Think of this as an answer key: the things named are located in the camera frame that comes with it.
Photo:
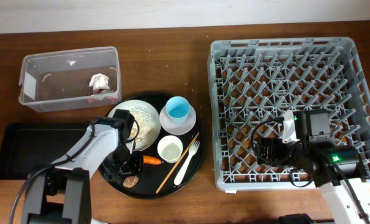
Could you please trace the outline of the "brown round cookie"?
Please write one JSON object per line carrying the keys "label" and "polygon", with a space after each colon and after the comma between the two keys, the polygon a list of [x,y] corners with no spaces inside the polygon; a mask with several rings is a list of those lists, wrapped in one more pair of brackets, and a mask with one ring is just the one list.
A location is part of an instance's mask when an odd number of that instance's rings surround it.
{"label": "brown round cookie", "polygon": [[138,182],[139,182],[138,176],[134,175],[134,176],[126,177],[123,181],[123,186],[130,189],[134,187]]}

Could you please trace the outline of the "cream plastic cup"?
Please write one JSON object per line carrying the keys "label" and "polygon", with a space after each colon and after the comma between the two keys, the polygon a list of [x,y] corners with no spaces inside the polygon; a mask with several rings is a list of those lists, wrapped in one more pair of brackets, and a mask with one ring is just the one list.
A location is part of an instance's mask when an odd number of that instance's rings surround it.
{"label": "cream plastic cup", "polygon": [[165,136],[159,141],[157,152],[164,161],[175,163],[183,153],[182,141],[173,135]]}

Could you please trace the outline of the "red snack wrapper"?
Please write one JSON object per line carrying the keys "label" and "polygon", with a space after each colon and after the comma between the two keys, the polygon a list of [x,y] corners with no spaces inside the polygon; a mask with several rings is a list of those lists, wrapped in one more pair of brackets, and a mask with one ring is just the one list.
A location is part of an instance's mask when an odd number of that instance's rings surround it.
{"label": "red snack wrapper", "polygon": [[[114,93],[113,90],[108,90],[108,89],[99,89],[99,90],[94,90],[92,92],[92,94],[90,94],[90,96],[98,96],[98,95],[108,95],[108,94],[112,94]],[[115,94],[113,96],[109,96],[108,99],[112,100],[112,102],[114,103],[117,99],[119,99],[120,95],[119,94]],[[89,98],[87,100],[89,103],[94,103],[97,101],[97,99],[95,98]]]}

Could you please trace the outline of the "white tissue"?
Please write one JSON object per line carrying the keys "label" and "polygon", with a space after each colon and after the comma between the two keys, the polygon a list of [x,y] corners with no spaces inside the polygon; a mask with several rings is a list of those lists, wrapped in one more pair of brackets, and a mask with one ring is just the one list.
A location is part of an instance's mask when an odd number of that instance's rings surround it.
{"label": "white tissue", "polygon": [[108,86],[109,78],[101,73],[94,74],[89,82],[89,87],[93,88],[93,91],[97,90],[109,90]]}

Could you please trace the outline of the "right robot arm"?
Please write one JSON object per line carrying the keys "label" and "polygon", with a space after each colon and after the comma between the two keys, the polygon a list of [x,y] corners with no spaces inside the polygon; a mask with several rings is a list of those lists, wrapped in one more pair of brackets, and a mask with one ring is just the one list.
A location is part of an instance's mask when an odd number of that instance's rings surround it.
{"label": "right robot arm", "polygon": [[320,190],[335,223],[370,223],[368,172],[353,146],[262,138],[253,150],[259,164],[311,175],[309,182]]}

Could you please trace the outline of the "orange carrot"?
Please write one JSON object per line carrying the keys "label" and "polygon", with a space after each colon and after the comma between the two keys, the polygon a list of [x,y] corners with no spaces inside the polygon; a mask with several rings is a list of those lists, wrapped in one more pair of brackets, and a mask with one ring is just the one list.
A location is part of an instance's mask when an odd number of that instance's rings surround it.
{"label": "orange carrot", "polygon": [[162,164],[162,162],[155,158],[155,157],[151,157],[151,156],[143,156],[143,162],[145,164],[151,164],[151,165],[160,165]]}

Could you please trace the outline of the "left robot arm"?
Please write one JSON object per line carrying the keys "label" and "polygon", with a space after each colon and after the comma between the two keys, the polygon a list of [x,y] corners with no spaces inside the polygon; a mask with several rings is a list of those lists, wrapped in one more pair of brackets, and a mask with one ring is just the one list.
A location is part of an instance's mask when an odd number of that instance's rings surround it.
{"label": "left robot arm", "polygon": [[31,174],[19,191],[25,195],[22,223],[96,223],[90,179],[101,165],[111,180],[138,175],[143,158],[130,138],[134,116],[116,110],[91,121],[83,137],[62,157]]}

